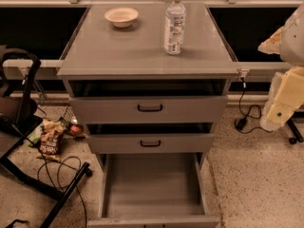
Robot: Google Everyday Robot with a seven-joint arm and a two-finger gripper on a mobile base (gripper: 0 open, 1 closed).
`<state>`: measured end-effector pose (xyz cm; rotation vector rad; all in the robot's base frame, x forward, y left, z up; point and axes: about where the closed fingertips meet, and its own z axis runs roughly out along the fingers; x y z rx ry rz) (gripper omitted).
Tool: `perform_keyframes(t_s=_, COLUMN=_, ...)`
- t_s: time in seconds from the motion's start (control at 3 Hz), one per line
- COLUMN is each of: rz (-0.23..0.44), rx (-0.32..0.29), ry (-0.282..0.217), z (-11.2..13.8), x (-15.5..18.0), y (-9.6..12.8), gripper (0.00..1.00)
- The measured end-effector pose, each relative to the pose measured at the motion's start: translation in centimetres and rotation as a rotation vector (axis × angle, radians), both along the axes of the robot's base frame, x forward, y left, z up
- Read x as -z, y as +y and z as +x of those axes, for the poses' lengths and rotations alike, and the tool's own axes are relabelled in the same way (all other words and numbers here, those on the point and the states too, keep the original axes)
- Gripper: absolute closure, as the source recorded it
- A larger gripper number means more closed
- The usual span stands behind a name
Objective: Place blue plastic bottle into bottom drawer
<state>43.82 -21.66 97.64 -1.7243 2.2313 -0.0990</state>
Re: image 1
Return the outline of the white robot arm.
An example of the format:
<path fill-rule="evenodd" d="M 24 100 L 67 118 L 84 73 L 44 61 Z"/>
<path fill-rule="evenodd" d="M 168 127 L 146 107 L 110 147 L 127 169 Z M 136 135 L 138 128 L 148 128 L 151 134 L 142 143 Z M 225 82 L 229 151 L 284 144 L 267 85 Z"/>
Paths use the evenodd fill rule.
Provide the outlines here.
<path fill-rule="evenodd" d="M 276 131 L 304 104 L 304 3 L 257 50 L 278 54 L 282 61 L 292 66 L 285 73 L 275 74 L 262 110 L 260 126 L 267 131 Z"/>

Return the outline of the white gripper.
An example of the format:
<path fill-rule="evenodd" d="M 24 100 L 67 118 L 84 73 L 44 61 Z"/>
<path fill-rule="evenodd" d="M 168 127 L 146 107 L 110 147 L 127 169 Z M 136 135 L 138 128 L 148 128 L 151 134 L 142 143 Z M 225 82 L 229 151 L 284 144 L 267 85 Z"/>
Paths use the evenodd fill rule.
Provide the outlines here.
<path fill-rule="evenodd" d="M 268 132 L 277 131 L 303 104 L 304 68 L 294 66 L 285 73 L 276 72 L 262 110 L 260 126 Z"/>

